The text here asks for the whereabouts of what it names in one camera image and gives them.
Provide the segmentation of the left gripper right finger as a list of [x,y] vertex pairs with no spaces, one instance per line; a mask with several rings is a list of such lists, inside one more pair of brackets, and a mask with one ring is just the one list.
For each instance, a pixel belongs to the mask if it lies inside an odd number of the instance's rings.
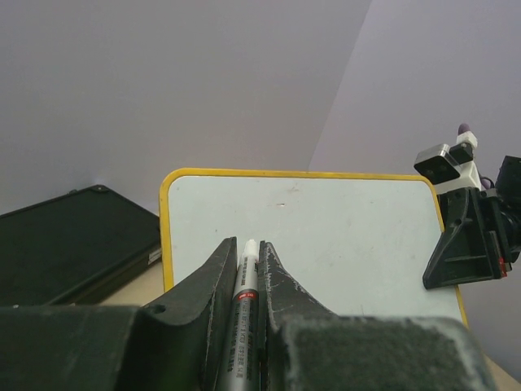
[[439,317],[338,316],[260,243],[263,390],[493,390],[468,329]]

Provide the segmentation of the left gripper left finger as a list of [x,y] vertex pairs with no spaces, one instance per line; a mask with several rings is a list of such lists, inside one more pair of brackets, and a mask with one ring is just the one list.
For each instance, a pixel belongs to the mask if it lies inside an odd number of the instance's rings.
[[4,390],[205,390],[217,377],[237,240],[144,306],[1,310]]

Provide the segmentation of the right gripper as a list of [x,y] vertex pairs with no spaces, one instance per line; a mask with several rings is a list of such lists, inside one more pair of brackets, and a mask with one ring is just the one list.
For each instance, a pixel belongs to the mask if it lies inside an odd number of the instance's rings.
[[505,278],[520,255],[520,198],[474,187],[445,198],[445,229],[423,273],[424,288]]

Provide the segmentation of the white marker pen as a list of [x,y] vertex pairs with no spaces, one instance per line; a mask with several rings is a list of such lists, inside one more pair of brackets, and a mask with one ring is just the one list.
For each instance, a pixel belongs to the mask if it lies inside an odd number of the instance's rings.
[[250,239],[239,258],[217,390],[258,390],[259,244]]

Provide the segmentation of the orange framed whiteboard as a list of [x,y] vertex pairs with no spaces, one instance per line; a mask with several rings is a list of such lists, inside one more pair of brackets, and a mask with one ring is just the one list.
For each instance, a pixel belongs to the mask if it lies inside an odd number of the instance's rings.
[[285,270],[337,314],[466,320],[458,288],[423,287],[443,222],[419,176],[178,169],[159,202],[166,288],[233,236],[239,246],[272,243]]

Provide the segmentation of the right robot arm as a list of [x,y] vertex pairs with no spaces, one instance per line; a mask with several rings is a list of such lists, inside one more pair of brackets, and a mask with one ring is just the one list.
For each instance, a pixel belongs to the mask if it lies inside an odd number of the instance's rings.
[[438,197],[444,232],[422,276],[427,290],[502,279],[520,256],[520,159],[506,156],[495,186]]

